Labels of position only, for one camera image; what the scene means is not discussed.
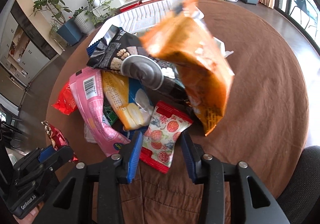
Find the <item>left hand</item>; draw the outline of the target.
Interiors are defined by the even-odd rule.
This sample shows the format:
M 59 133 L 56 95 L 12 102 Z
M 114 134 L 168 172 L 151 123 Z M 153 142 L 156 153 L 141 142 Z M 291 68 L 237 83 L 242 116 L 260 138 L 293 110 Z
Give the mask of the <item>left hand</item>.
M 40 202 L 33 210 L 31 210 L 28 215 L 26 215 L 23 219 L 19 219 L 15 215 L 13 215 L 14 219 L 19 224 L 32 224 L 40 210 L 43 208 L 44 202 Z

